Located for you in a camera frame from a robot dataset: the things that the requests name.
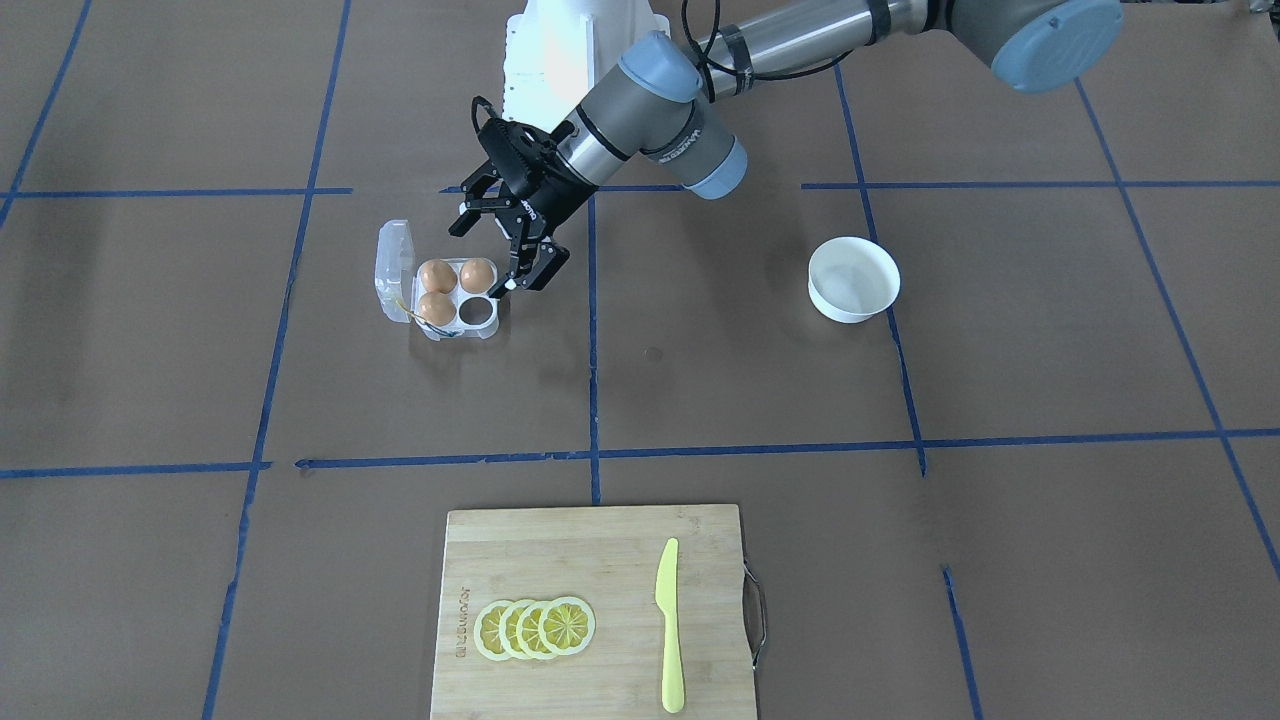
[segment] egg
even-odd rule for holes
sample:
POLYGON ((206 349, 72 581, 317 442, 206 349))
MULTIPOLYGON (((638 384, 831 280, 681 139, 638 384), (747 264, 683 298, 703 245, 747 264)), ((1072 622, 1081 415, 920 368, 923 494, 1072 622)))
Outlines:
POLYGON ((462 264, 462 290, 471 293, 481 293, 493 287, 493 265, 484 258, 472 258, 462 264))
POLYGON ((453 322, 453 318, 458 315, 458 310, 453 306, 453 301, 449 300, 448 295, 429 292, 417 301, 417 314, 428 323, 443 328, 453 322))
POLYGON ((453 292, 458 284, 458 275, 444 260, 428 260, 417 272, 417 278, 422 281, 422 290, 426 292, 453 292))

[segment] gray joint cap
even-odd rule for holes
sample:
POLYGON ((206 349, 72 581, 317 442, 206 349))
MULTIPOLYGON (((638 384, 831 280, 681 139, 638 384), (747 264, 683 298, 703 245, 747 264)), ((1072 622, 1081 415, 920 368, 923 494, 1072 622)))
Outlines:
POLYGON ((1068 0, 1014 33, 991 63, 1019 92, 1046 92, 1093 67, 1124 24, 1119 0, 1068 0))
POLYGON ((618 67, 636 85, 672 102, 691 102, 703 87, 703 78, 689 58, 658 31, 623 53, 618 67))
POLYGON ((733 188, 742 182, 742 178, 746 177, 746 147, 742 147, 742 143, 735 137, 733 146, 728 149, 728 155, 719 167, 700 182, 686 184, 685 188, 694 191, 704 200, 719 200, 733 192, 733 188))

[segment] plastic knife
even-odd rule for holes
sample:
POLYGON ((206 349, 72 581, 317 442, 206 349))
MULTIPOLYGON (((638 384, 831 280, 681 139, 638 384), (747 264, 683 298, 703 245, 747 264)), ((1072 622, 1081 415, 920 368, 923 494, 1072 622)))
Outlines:
POLYGON ((669 538, 658 561, 658 582, 653 600, 666 619, 662 643, 662 707, 667 712, 685 708, 685 669, 680 662, 680 621, 676 616, 676 556, 680 541, 669 538))

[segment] egg carton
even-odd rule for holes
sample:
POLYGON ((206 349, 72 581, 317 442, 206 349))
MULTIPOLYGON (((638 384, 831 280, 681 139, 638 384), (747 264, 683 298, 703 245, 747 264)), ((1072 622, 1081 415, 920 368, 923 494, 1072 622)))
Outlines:
MULTIPOLYGON (((460 274, 462 265, 470 258, 452 258, 444 261, 460 274)), ((493 275, 498 268, 488 258, 477 258, 489 265, 493 275)), ((433 325, 415 311, 419 301, 426 295, 422 286, 421 269, 430 260, 419 264, 413 256, 413 237, 408 220, 388 220, 378 232, 378 259, 374 265, 374 290, 381 302, 383 313, 397 323, 415 323, 419 329, 434 341, 474 337, 485 340, 498 332, 498 301, 484 292, 467 292, 458 282, 448 293, 453 304, 453 320, 443 325, 433 325)))
MULTIPOLYGON (((453 268, 454 275, 462 274, 462 265, 465 265, 472 258, 449 258, 444 259, 445 263, 453 268)), ((493 264, 493 260, 488 258, 475 258, 484 264, 489 265, 489 272, 493 277, 498 277, 498 268, 493 264)), ((422 268, 426 268, 428 263, 419 265, 416 273, 413 273, 413 297, 421 302, 422 297, 426 295, 426 287, 422 286, 422 268)), ((477 337, 480 340, 493 337, 493 333, 498 332, 498 301, 485 295, 484 292, 467 292, 458 282, 453 286, 453 290, 447 293, 449 302, 453 304, 453 320, 443 325, 433 325, 428 323, 421 311, 413 314, 413 322, 417 327, 426 333, 426 337, 431 340, 452 340, 456 337, 477 337)))

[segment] cutting board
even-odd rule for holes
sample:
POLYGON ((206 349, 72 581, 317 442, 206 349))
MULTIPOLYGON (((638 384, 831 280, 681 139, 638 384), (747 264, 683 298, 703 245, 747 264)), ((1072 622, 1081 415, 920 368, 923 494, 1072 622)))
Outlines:
POLYGON ((672 537, 686 691, 675 717, 755 720, 736 505, 449 512, 431 720, 673 717, 659 698, 663 618, 653 600, 672 537), (475 614, 490 602, 566 594, 595 611, 581 653, 494 662, 476 652, 475 614))

